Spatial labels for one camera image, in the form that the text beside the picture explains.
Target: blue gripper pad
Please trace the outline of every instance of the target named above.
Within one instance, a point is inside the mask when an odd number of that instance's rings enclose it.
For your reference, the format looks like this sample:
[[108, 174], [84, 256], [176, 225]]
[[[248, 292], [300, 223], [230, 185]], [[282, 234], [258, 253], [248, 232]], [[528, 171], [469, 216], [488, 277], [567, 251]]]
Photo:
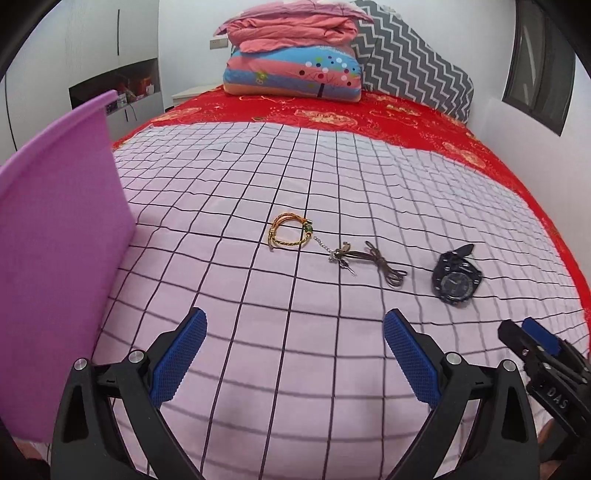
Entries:
[[441, 399], [437, 370], [394, 310], [384, 317], [384, 338], [417, 400], [435, 408]]
[[172, 400], [207, 334], [207, 317], [196, 310], [154, 368], [150, 399], [156, 408]]
[[521, 324], [521, 328], [525, 333], [544, 347], [544, 350], [550, 355], [557, 356], [560, 353], [558, 337], [542, 327], [533, 318], [527, 317]]

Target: gray chevron pillow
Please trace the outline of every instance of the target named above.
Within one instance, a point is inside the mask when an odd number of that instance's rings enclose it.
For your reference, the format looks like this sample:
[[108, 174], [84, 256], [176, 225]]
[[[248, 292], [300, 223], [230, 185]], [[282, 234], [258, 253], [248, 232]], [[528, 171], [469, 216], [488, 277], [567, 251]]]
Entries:
[[396, 13], [371, 0], [354, 2], [374, 19], [359, 25], [351, 45], [363, 88], [408, 98], [466, 123], [474, 85], [466, 72], [435, 52]]

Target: window frame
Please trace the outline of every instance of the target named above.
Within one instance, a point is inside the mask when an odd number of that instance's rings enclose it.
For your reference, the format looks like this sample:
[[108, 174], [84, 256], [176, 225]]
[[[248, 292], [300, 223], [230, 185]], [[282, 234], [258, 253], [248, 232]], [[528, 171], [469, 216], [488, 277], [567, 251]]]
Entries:
[[547, 67], [547, 59], [548, 59], [548, 52], [546, 49], [546, 46], [548, 43], [548, 33], [547, 32], [549, 29], [550, 22], [552, 22], [552, 19], [542, 9], [542, 7], [538, 4], [538, 2], [536, 2], [535, 0], [532, 0], [536, 4], [536, 6], [540, 9], [540, 11], [544, 17], [544, 45], [543, 45], [543, 55], [542, 55], [542, 58], [543, 58], [542, 59], [542, 66], [541, 66], [541, 70], [540, 70], [540, 81], [537, 82], [537, 86], [536, 86], [535, 93], [533, 96], [533, 98], [534, 98], [534, 101], [533, 101], [534, 106], [533, 107], [530, 107], [526, 103], [520, 102], [519, 100], [516, 100], [513, 97], [511, 97], [511, 89], [513, 87], [513, 82], [515, 80], [515, 74], [517, 72], [519, 48], [521, 47], [520, 41], [522, 39], [522, 37], [521, 37], [522, 19], [521, 19], [520, 12], [519, 12], [519, 2], [521, 2], [521, 1], [523, 1], [523, 0], [515, 0], [515, 38], [513, 41], [513, 54], [511, 57], [511, 67], [509, 68], [509, 76], [507, 78], [507, 84], [505, 86], [505, 93], [503, 94], [503, 102], [507, 103], [508, 105], [511, 105], [514, 108], [517, 108], [519, 111], [532, 117], [534, 120], [541, 123], [546, 128], [552, 130], [555, 134], [560, 136], [560, 135], [562, 135], [562, 132], [564, 130], [564, 125], [566, 124], [566, 119], [568, 118], [568, 115], [569, 115], [570, 102], [573, 98], [574, 72], [575, 72], [575, 68], [576, 68], [576, 53], [574, 53], [574, 49], [573, 49], [573, 54], [575, 55], [575, 61], [573, 62], [573, 70], [572, 70], [572, 73], [570, 76], [570, 78], [571, 78], [570, 79], [570, 92], [569, 92], [569, 98], [566, 102], [566, 108], [564, 110], [564, 122], [556, 122], [547, 116], [540, 115], [535, 110], [535, 106], [538, 101], [538, 97], [540, 95], [540, 87], [543, 83], [544, 72]]

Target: watch face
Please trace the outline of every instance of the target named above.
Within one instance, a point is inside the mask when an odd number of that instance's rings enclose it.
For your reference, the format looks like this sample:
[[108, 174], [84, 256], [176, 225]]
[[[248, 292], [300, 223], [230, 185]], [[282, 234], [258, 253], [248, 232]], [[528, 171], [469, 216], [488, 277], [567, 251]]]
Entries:
[[441, 294], [450, 300], [466, 300], [474, 291], [472, 279], [462, 272], [452, 272], [441, 280]]

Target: electrical outlet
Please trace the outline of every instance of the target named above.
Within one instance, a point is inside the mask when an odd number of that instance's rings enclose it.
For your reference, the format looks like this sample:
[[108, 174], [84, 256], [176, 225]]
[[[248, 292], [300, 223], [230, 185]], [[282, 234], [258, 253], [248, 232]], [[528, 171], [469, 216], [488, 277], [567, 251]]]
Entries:
[[227, 48], [228, 47], [228, 39], [227, 38], [214, 38], [213, 40], [209, 41], [209, 50], [215, 50], [216, 48]]

